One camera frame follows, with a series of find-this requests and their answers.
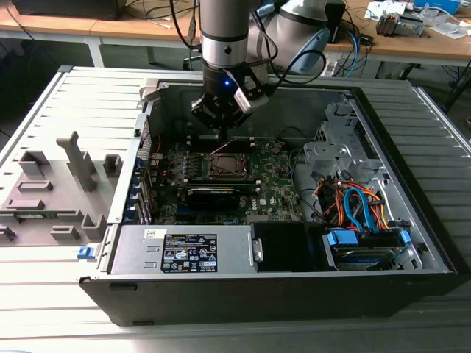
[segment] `table leg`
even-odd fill
[[[156,64],[155,56],[154,56],[154,48],[152,48],[151,46],[147,47],[147,59],[149,61],[149,64],[151,65]]]
[[[93,65],[96,68],[104,68],[105,64],[103,63],[102,51],[100,50],[100,39],[97,37],[89,37],[85,39],[85,42],[87,43],[88,49],[90,50]]]
[[[452,94],[448,98],[447,102],[445,103],[445,112],[447,113],[450,111],[451,107],[455,104],[461,94],[467,89],[471,87],[471,75],[468,76],[464,82],[462,82],[458,87],[455,87]]]

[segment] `wire bundle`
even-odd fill
[[[347,224],[347,219],[345,217],[346,215],[350,214],[350,210],[348,210],[348,206],[344,200],[344,197],[353,196],[353,197],[361,198],[361,195],[359,195],[358,193],[351,193],[351,195],[347,195],[345,191],[349,189],[356,189],[357,191],[359,191],[360,193],[366,196],[367,201],[368,201],[367,207],[374,215],[376,226],[378,227],[378,229],[389,229],[388,223],[386,221],[386,217],[384,216],[384,205],[379,203],[381,202],[380,197],[374,194],[372,190],[366,189],[364,186],[359,185],[354,182],[334,181],[333,184],[330,184],[327,180],[323,179],[319,183],[319,187],[317,188],[315,192],[317,196],[319,196],[320,191],[321,189],[323,189],[323,187],[335,188],[335,202],[332,203],[326,209],[326,211],[324,211],[322,214],[322,217],[329,223],[335,224],[338,227],[347,226],[348,229],[355,230],[355,231],[362,230],[361,227],[358,226],[360,224],[358,219],[351,218],[349,216],[348,218],[352,220],[352,224]]]

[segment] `ribbed metal surface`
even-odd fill
[[[176,75],[200,78],[177,72],[76,68],[63,74],[64,82],[51,99],[75,100],[69,94],[75,92],[93,103],[75,104],[72,110],[64,110],[57,101],[47,104],[38,119],[42,125],[30,129],[43,135],[49,131],[45,126],[75,126],[90,139],[86,143],[96,142],[103,132],[111,140],[127,138],[137,114],[130,103],[137,102],[141,79]],[[471,159],[453,132],[407,82],[321,79],[320,83],[364,89],[470,261]],[[117,108],[112,101],[118,99],[115,94],[123,93],[130,100]],[[0,348],[31,352],[471,352],[471,284],[444,297],[426,298],[386,319],[117,327],[75,283],[82,269],[91,272],[82,265],[94,266],[79,264],[76,254],[77,247],[0,248],[0,338],[8,339],[0,341]]]
[[[459,132],[446,124],[439,112],[424,102],[420,90],[417,94],[408,82],[401,83],[402,90],[364,92],[471,265],[469,146],[464,145]]]

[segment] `warning label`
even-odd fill
[[[166,234],[161,270],[166,274],[217,272],[216,234]]]

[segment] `blue drive bracket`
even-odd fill
[[[327,234],[329,245],[358,245],[356,234],[352,230],[335,229]]]
[[[411,236],[407,230],[400,231],[400,237],[403,239],[404,244],[407,246],[410,242],[412,242]]]
[[[92,260],[95,258],[95,249],[92,246],[81,246],[77,259],[79,260]]]

